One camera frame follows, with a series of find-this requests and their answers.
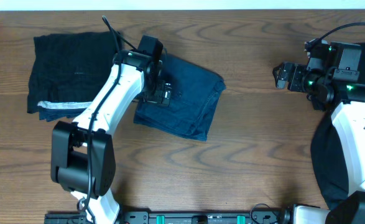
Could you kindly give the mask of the blue denim shorts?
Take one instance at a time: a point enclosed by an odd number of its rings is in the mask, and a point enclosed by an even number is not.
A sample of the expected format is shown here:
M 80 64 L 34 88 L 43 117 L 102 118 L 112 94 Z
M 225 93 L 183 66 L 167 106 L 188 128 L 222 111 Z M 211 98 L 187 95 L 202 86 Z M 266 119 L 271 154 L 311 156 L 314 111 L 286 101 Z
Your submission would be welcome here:
M 134 123 L 181 138 L 206 141 L 222 91 L 219 74 L 174 55 L 163 55 L 161 79 L 172 86 L 170 104 L 138 102 Z

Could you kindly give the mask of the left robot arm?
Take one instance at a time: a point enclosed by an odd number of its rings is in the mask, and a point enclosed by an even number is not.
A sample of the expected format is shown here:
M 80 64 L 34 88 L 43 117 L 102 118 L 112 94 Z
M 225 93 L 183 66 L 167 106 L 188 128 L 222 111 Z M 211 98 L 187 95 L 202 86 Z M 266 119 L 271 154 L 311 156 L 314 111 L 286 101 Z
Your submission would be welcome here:
M 145 35 L 138 48 L 120 50 L 109 78 L 92 103 L 72 123 L 52 132 L 53 182 L 77 200 L 76 213 L 48 213 L 46 223 L 117 223 L 120 206 L 111 184 L 116 171 L 113 135 L 131 102 L 168 106 L 171 85 L 159 78 L 163 44 Z

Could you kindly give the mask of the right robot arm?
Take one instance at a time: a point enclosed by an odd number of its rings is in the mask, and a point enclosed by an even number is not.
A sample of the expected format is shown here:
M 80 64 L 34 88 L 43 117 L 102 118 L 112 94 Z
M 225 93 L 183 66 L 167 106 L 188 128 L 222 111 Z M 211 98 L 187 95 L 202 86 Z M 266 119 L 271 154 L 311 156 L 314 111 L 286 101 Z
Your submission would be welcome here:
M 365 223 L 365 42 L 322 41 L 307 64 L 283 62 L 279 89 L 306 94 L 325 116 L 311 144 L 313 171 L 326 209 L 295 204 L 281 223 Z

